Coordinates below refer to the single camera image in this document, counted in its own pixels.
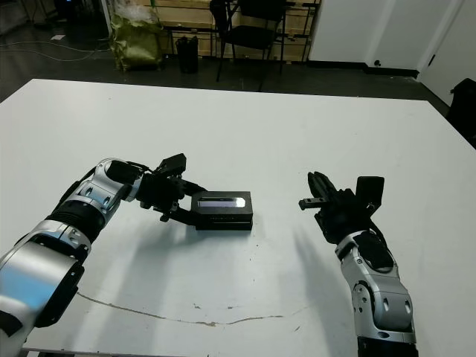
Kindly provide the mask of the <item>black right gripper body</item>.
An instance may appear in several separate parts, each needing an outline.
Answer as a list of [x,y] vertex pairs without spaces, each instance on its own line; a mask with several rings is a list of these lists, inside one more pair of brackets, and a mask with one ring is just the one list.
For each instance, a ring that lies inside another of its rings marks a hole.
[[298,205],[301,210],[319,209],[315,220],[331,244],[339,244],[350,234],[369,231],[372,226],[373,197],[356,195],[351,189],[319,191],[311,199],[301,199]]

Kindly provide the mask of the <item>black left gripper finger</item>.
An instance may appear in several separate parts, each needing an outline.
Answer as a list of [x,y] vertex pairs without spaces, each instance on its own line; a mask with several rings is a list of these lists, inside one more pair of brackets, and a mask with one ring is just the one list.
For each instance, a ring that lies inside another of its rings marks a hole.
[[180,207],[171,211],[171,219],[190,226],[196,226],[198,222],[197,215],[193,211]]
[[204,187],[187,180],[181,180],[181,189],[186,196],[193,196],[194,194],[208,191]]

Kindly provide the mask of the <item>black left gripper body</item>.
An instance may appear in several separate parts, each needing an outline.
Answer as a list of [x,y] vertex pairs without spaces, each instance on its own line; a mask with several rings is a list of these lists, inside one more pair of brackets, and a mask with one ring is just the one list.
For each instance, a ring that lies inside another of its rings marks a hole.
[[162,213],[160,220],[171,219],[171,211],[179,207],[179,200],[184,198],[181,189],[181,174],[184,170],[156,170],[144,173],[141,177],[136,200],[144,209],[153,208]]

